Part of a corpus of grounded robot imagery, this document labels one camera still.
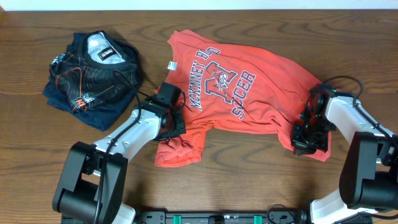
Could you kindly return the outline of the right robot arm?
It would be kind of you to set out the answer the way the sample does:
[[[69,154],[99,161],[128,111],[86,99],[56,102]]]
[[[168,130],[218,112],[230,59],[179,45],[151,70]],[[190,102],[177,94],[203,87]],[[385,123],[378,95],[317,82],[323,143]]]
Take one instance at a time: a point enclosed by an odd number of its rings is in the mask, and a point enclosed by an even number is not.
[[[310,203],[301,223],[372,223],[395,220],[397,210],[397,135],[378,123],[349,91],[317,84],[292,130],[297,155],[328,152],[338,130],[349,143],[339,187]]]

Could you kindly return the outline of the red printed t-shirt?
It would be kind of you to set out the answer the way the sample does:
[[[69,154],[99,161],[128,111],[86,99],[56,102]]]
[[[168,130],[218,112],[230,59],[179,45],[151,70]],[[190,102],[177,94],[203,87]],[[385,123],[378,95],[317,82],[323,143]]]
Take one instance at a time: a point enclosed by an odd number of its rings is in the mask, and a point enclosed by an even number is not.
[[[221,44],[191,30],[169,41],[172,68],[166,82],[179,87],[185,134],[160,142],[158,167],[201,161],[211,128],[276,134],[292,149],[292,129],[318,79],[292,60],[266,49]]]

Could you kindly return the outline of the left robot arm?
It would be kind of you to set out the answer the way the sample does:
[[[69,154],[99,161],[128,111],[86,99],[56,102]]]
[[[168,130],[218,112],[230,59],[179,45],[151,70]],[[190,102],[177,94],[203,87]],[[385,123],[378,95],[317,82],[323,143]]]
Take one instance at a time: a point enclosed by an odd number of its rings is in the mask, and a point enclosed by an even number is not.
[[[122,202],[128,164],[148,142],[186,132],[178,104],[184,97],[180,88],[163,82],[110,135],[70,148],[52,202],[62,223],[134,223],[136,210]]]

